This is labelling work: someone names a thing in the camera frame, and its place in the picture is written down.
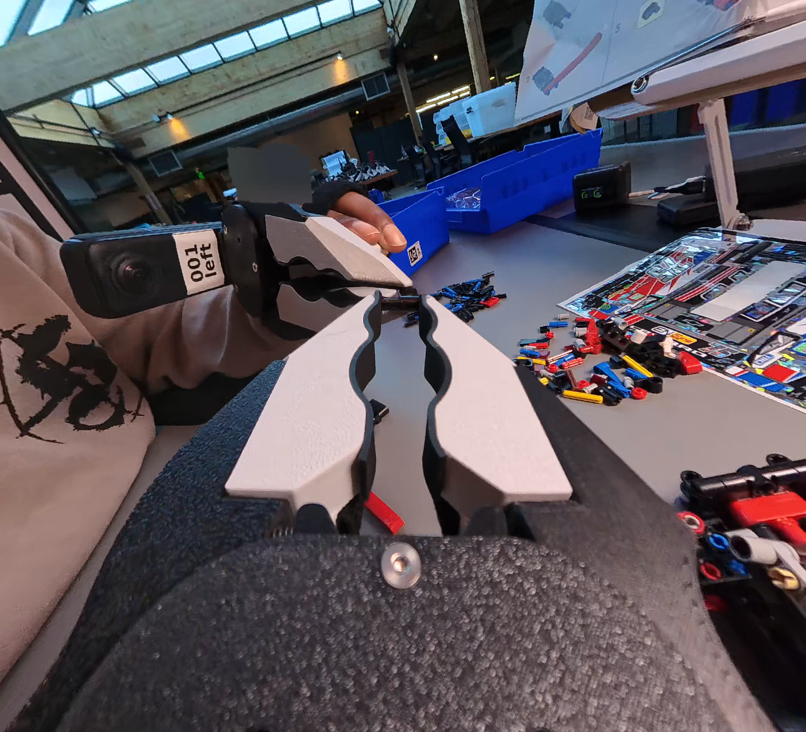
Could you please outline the black device with green display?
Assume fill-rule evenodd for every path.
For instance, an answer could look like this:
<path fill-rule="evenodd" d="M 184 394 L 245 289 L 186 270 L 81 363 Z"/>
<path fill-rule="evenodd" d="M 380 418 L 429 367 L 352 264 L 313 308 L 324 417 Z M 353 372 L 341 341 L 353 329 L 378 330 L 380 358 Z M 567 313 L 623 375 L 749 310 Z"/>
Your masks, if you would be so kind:
<path fill-rule="evenodd" d="M 603 165 L 577 173 L 572 179 L 577 215 L 630 205 L 631 162 Z"/>

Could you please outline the partly built lego car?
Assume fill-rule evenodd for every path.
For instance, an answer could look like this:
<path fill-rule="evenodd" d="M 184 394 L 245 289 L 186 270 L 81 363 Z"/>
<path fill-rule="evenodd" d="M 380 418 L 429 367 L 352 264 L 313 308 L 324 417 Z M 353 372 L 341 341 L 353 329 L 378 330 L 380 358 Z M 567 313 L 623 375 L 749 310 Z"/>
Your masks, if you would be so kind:
<path fill-rule="evenodd" d="M 805 460 L 772 453 L 730 473 L 684 470 L 679 508 L 705 608 L 740 669 L 803 677 Z"/>

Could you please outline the pile of black blue pins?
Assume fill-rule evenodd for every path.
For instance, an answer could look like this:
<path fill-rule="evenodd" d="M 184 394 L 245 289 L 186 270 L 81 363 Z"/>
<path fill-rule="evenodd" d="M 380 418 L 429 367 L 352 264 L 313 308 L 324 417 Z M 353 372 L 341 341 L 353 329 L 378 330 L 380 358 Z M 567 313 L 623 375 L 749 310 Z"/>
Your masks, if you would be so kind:
<path fill-rule="evenodd" d="M 473 321 L 477 313 L 497 306 L 507 298 L 496 291 L 495 273 L 489 271 L 481 277 L 442 287 L 430 295 L 464 323 Z"/>

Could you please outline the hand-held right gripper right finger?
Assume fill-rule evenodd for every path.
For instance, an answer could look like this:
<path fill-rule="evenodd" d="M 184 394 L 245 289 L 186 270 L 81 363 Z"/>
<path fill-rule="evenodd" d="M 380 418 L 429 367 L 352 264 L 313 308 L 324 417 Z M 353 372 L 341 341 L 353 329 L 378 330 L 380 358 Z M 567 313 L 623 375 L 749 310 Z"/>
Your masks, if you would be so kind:
<path fill-rule="evenodd" d="M 566 502 L 572 487 L 512 360 L 422 296 L 427 409 L 422 467 L 440 522 L 485 506 Z"/>

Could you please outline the large blue storage bin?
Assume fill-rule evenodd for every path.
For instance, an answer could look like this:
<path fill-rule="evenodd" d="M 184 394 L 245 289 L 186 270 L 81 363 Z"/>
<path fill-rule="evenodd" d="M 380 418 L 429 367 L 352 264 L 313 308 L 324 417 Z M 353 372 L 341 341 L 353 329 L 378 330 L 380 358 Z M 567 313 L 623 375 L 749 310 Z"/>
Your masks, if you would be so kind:
<path fill-rule="evenodd" d="M 493 234 L 572 197 L 572 179 L 599 165 L 602 131 L 528 144 L 429 183 L 444 196 L 481 188 L 478 212 L 447 209 L 450 230 Z"/>

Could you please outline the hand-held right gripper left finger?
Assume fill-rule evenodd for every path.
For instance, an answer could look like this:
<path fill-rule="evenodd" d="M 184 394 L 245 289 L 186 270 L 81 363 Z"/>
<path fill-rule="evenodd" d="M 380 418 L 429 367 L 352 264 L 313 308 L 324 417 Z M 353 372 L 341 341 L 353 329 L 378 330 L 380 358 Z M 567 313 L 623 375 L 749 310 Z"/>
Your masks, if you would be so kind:
<path fill-rule="evenodd" d="M 376 470 L 374 412 L 382 297 L 363 298 L 293 352 L 226 483 L 231 497 L 323 506 L 354 522 Z"/>

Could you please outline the long red lego beam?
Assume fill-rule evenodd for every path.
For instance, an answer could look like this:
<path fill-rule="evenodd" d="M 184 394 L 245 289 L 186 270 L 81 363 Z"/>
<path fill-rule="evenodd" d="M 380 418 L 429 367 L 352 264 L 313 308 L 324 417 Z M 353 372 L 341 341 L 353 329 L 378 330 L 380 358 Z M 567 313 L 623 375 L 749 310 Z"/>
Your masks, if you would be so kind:
<path fill-rule="evenodd" d="M 405 528 L 404 519 L 374 492 L 369 493 L 364 507 L 391 536 L 397 536 Z"/>

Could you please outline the person's left forearm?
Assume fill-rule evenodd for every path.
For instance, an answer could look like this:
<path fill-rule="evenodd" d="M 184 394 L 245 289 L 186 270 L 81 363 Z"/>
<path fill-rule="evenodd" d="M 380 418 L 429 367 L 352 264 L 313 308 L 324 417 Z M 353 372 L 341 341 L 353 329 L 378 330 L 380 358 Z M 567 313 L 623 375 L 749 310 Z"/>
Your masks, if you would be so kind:
<path fill-rule="evenodd" d="M 115 319 L 89 315 L 69 292 L 64 298 L 118 371 L 147 395 L 170 385 L 189 390 L 212 374 L 253 376 L 303 344 L 250 316 L 231 286 Z"/>

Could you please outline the colourful sticker sheet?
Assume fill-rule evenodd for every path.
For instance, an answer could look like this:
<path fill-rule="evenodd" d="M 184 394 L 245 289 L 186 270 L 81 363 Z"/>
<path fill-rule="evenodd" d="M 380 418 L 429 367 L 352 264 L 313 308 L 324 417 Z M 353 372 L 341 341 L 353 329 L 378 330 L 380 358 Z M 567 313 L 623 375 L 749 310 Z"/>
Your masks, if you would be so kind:
<path fill-rule="evenodd" d="M 804 411 L 804 222 L 705 228 L 558 305 L 670 336 L 714 374 Z"/>

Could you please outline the pile of mixed lego pieces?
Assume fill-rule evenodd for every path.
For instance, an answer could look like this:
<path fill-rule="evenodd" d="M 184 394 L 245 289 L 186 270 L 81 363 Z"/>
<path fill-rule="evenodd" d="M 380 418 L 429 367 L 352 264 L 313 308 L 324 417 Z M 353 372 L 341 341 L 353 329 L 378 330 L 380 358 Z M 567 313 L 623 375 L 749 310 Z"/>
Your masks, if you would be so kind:
<path fill-rule="evenodd" d="M 641 316 L 610 318 L 558 314 L 518 343 L 517 369 L 552 394 L 577 403 L 619 406 L 659 395 L 666 381 L 704 372 L 695 341 L 663 327 L 644 327 Z"/>

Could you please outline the person's left hand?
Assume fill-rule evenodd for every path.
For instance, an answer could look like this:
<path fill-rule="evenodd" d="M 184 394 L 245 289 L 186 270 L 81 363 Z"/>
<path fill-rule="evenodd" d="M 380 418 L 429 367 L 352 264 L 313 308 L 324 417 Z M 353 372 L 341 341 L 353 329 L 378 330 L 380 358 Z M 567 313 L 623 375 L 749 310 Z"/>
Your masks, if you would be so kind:
<path fill-rule="evenodd" d="M 408 247 L 404 234 L 389 215 L 360 193 L 344 194 L 327 216 L 366 243 L 380 247 L 385 254 L 397 254 Z"/>

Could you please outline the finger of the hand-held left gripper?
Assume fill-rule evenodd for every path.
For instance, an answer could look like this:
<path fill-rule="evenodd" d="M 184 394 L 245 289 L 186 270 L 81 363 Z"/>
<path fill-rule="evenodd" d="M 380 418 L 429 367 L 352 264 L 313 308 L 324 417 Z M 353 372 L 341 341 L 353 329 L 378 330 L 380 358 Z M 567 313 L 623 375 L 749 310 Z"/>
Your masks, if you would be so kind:
<path fill-rule="evenodd" d="M 286 324 L 320 332 L 377 291 L 378 285 L 348 282 L 336 276 L 299 277 L 280 284 L 278 317 Z"/>
<path fill-rule="evenodd" d="M 306 264 L 318 274 L 336 274 L 346 282 L 406 290 L 412 281 L 376 245 L 371 245 L 326 216 L 301 220 L 267 214 L 265 234 L 277 263 Z"/>

